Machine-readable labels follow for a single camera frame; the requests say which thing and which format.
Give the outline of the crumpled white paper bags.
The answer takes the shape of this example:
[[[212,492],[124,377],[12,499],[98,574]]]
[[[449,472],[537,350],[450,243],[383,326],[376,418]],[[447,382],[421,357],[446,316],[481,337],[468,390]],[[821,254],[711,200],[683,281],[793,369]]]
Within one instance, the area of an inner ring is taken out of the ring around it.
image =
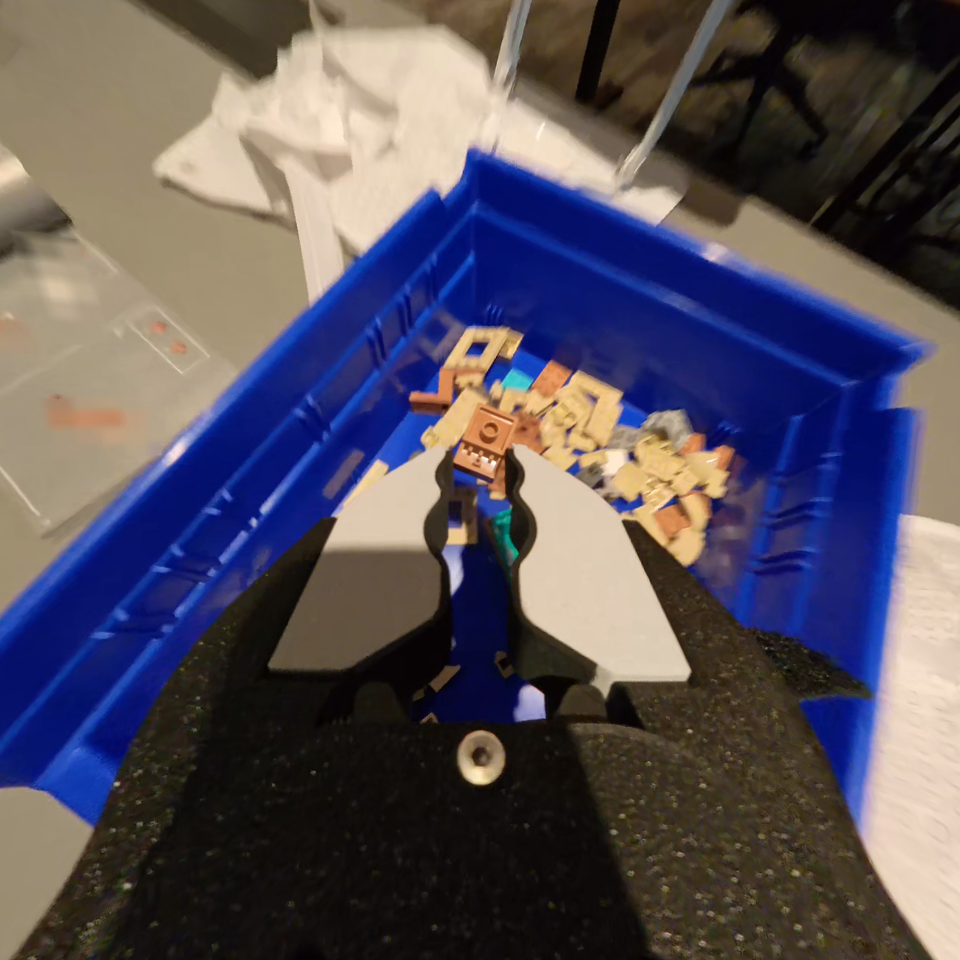
[[[304,31],[270,76],[222,74],[210,112],[152,173],[212,206],[297,233],[310,303],[428,191],[446,195],[473,147],[659,224],[689,181],[649,160],[629,191],[615,165],[516,97],[445,27]]]

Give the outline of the white paper sheet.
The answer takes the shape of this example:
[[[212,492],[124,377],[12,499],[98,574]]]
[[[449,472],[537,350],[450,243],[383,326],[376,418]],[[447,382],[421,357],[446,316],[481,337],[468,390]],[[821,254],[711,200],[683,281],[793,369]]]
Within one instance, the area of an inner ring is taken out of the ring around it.
[[[959,957],[959,531],[899,524],[862,826],[932,958]]]

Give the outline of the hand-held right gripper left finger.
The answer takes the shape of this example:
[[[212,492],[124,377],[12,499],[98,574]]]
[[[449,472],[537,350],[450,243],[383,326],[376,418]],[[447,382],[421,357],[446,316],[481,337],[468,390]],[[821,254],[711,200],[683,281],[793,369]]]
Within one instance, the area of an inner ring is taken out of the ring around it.
[[[432,448],[340,510],[272,673],[440,673],[452,642],[452,455]]]

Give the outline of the pile of toy bricks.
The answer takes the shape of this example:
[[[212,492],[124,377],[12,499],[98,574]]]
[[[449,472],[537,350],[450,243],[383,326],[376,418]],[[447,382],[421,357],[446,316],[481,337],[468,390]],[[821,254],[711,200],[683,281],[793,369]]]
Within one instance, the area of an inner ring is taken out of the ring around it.
[[[684,409],[655,410],[630,425],[625,392],[558,359],[535,375],[520,371],[523,334],[502,325],[468,326],[447,315],[439,337],[415,340],[438,372],[432,390],[411,390],[410,413],[426,418],[414,457],[447,450],[475,487],[506,500],[505,456],[495,443],[469,445],[472,424],[493,414],[510,429],[508,447],[534,452],[582,481],[644,529],[684,568],[703,557],[728,496],[737,449],[729,431],[697,429]]]

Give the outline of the clear acrylic stand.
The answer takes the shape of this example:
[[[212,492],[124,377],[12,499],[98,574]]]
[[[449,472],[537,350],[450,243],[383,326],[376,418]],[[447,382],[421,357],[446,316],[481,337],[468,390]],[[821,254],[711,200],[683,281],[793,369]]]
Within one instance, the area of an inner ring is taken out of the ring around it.
[[[532,4],[532,1],[514,1],[510,5],[490,82],[486,114],[476,138],[479,146],[492,153],[497,150],[502,121],[517,82],[523,34]],[[632,188],[642,165],[653,154],[676,113],[690,87],[696,68],[732,4],[732,1],[710,3],[643,137],[620,160],[615,172],[610,176],[608,192],[611,195],[624,194]]]

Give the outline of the black table frame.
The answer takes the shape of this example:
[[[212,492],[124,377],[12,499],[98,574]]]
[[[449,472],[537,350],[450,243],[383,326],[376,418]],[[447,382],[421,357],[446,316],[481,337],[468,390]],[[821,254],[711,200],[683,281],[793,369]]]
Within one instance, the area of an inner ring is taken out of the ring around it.
[[[855,189],[860,192],[868,189],[958,96],[958,2],[732,2],[725,18],[750,14],[770,22],[772,35],[766,46],[756,52],[719,50],[710,66],[700,73],[695,71],[682,96],[690,90],[750,84],[736,133],[719,150],[718,156],[723,160],[736,160],[764,98],[772,90],[810,132],[810,138],[798,152],[800,160],[814,159],[831,139],[832,131],[810,102],[809,79],[789,62],[795,48],[804,42],[814,42],[824,48],[851,40],[865,42],[890,56],[899,56],[899,66],[905,70],[901,76],[904,81],[914,76],[915,68],[928,70],[936,77],[931,89],[910,108],[899,125],[890,127],[887,139],[855,174],[850,185],[843,187],[840,195],[846,197],[848,203],[854,202]]]

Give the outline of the blue plastic bin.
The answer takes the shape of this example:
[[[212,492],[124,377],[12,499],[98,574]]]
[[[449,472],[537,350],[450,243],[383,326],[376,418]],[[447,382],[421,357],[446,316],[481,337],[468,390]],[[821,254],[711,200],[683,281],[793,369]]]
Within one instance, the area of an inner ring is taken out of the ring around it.
[[[381,452],[457,327],[522,334],[729,445],[697,578],[743,625],[876,691],[933,346],[737,257],[471,151],[256,359],[2,615],[2,786],[100,816],[167,678]]]

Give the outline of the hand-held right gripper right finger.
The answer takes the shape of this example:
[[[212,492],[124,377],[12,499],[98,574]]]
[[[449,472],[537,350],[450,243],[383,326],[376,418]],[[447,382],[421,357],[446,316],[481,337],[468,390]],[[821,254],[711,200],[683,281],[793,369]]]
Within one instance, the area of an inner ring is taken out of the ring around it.
[[[625,521],[601,496],[529,447],[506,461],[509,655],[516,673],[609,692],[684,684],[690,664]]]

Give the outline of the brown grooved toy brick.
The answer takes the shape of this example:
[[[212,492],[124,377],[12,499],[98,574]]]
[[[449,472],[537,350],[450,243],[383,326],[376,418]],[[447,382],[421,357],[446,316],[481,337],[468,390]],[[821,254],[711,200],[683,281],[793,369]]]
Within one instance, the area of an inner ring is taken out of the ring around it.
[[[502,467],[517,426],[517,418],[498,408],[481,404],[465,428],[453,455],[453,467],[491,484]]]

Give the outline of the grey instruction booklet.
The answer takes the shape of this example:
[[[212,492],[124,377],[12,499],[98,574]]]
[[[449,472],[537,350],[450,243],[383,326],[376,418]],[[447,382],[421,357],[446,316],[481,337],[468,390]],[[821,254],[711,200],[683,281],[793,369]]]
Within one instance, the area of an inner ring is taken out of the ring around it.
[[[1,476],[51,535],[160,457],[236,377],[1,147]]]

